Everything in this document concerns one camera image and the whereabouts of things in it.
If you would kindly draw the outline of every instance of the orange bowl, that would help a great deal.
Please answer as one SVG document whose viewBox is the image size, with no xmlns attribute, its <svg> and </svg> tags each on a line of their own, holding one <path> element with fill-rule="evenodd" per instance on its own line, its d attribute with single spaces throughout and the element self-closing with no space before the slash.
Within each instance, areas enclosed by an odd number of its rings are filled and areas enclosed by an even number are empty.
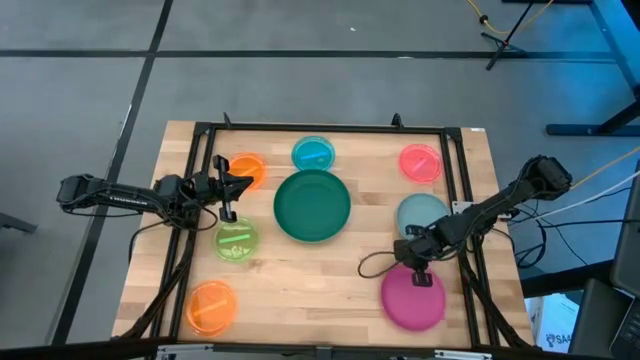
<svg viewBox="0 0 640 360">
<path fill-rule="evenodd" d="M 233 289 L 221 281 L 202 283 L 191 292 L 185 312 L 196 334 L 218 336 L 231 326 L 236 316 Z"/>
<path fill-rule="evenodd" d="M 267 165 L 256 153 L 236 154 L 229 162 L 229 174 L 234 176 L 251 176 L 253 182 L 249 189 L 257 189 L 267 177 Z"/>
</svg>

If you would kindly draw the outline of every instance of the teal plate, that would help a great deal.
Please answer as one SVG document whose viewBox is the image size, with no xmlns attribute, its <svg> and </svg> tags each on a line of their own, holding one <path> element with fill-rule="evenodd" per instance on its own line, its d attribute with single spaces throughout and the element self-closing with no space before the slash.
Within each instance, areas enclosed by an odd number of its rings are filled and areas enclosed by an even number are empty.
<svg viewBox="0 0 640 360">
<path fill-rule="evenodd" d="M 349 191 L 335 175 L 302 170 L 288 177 L 273 201 L 276 221 L 294 239 L 317 243 L 337 234 L 351 211 Z"/>
<path fill-rule="evenodd" d="M 398 206 L 396 223 L 400 234 L 405 239 L 412 240 L 414 236 L 407 234 L 407 225 L 431 225 L 449 214 L 449 208 L 437 197 L 431 194 L 413 194 L 402 200 Z"/>
</svg>

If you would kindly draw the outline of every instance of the gray floor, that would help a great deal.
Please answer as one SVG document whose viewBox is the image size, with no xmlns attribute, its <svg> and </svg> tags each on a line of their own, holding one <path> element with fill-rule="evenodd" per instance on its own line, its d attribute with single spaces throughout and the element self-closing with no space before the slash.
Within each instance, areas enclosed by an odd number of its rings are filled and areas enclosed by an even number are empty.
<svg viewBox="0 0 640 360">
<path fill-rule="evenodd" d="M 522 5 L 478 0 L 496 27 Z M 598 1 L 640 78 L 640 34 L 619 2 Z M 0 0 L 0 49 L 146 49 L 162 1 Z M 360 49 L 488 51 L 465 1 L 176 0 L 162 49 Z M 587 7 L 553 6 L 514 38 L 535 51 L 608 51 Z M 617 65 L 560 61 L 415 59 L 158 59 L 120 181 L 148 186 L 168 120 L 485 127 L 501 186 L 529 157 L 557 156 L 575 178 L 638 146 L 638 139 L 554 138 L 546 123 L 599 123 L 632 101 Z M 141 59 L 0 58 L 0 212 L 39 224 L 36 235 L 0 231 L 0 348 L 43 344 L 67 283 L 86 219 L 63 214 L 59 181 L 103 176 Z M 554 209 L 632 173 L 637 157 L 559 199 Z M 626 195 L 550 218 L 622 216 Z M 136 219 L 107 220 L 70 341 L 107 339 L 126 276 Z M 532 224 L 512 227 L 519 249 L 540 241 Z M 610 259 L 617 225 L 563 230 L 587 262 Z M 580 265 L 549 233 L 544 272 Z M 530 274 L 522 272 L 521 276 Z"/>
</svg>

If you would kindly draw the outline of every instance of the wooden table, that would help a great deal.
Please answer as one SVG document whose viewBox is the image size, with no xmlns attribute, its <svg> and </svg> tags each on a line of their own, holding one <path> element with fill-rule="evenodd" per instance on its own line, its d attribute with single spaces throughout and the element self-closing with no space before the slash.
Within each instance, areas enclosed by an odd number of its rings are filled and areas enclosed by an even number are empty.
<svg viewBox="0 0 640 360">
<path fill-rule="evenodd" d="M 184 172 L 194 122 L 171 121 L 158 154 L 154 181 Z M 483 129 L 462 130 L 474 199 L 481 201 L 498 191 L 487 135 Z M 291 149 L 303 136 L 321 135 L 336 150 L 331 172 L 347 186 L 352 210 L 345 228 L 335 238 L 317 245 L 296 242 L 279 227 L 273 216 L 278 186 L 296 169 Z M 412 134 L 300 133 L 279 131 L 218 130 L 214 154 L 231 158 L 238 152 L 257 152 L 268 166 L 268 178 L 257 190 L 246 192 L 233 208 L 258 228 L 260 243 L 245 263 L 221 260 L 212 250 L 215 228 L 198 234 L 190 289 L 207 280 L 222 280 L 236 292 L 237 318 L 223 335 L 212 339 L 194 334 L 183 320 L 179 339 L 260 344 L 331 344 L 348 346 L 469 348 L 464 299 L 457 260 L 434 262 L 431 269 L 447 290 L 445 319 L 420 333 L 404 331 L 385 318 L 379 303 L 381 278 L 366 280 L 356 267 L 365 255 L 391 250 L 400 238 L 395 210 L 400 201 L 416 192 L 431 193 L 446 204 L 444 176 L 432 185 L 408 181 L 398 168 L 398 155 L 409 144 L 427 144 L 440 150 L 438 136 Z M 450 144 L 457 193 L 462 193 L 455 147 Z M 217 212 L 216 205 L 211 209 Z M 208 224 L 204 214 L 201 224 Z M 141 226 L 157 221 L 145 215 Z M 506 231 L 504 224 L 497 228 Z M 165 261 L 170 229 L 159 228 L 138 236 L 122 293 L 113 334 L 126 331 L 156 295 Z M 510 241 L 490 232 L 484 254 L 493 299 L 518 334 L 532 343 L 520 279 Z M 372 273 L 392 262 L 379 257 L 365 266 Z M 488 343 L 480 302 L 476 312 L 483 343 Z M 167 303 L 161 334 L 166 334 L 173 307 Z"/>
</svg>

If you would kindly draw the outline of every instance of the lime green plate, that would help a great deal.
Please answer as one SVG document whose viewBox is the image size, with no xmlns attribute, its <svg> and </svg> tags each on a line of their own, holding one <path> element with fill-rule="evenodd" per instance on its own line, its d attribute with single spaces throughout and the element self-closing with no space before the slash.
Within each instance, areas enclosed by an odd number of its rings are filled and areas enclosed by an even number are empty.
<svg viewBox="0 0 640 360">
<path fill-rule="evenodd" d="M 276 221 L 289 236 L 317 243 L 344 227 L 351 211 L 351 199 L 335 175 L 322 170 L 302 170 L 280 185 L 273 210 Z"/>
<path fill-rule="evenodd" d="M 235 223 L 222 223 L 213 239 L 213 246 L 221 258 L 228 261 L 243 261 L 253 254 L 258 245 L 258 232 L 244 218 Z"/>
</svg>

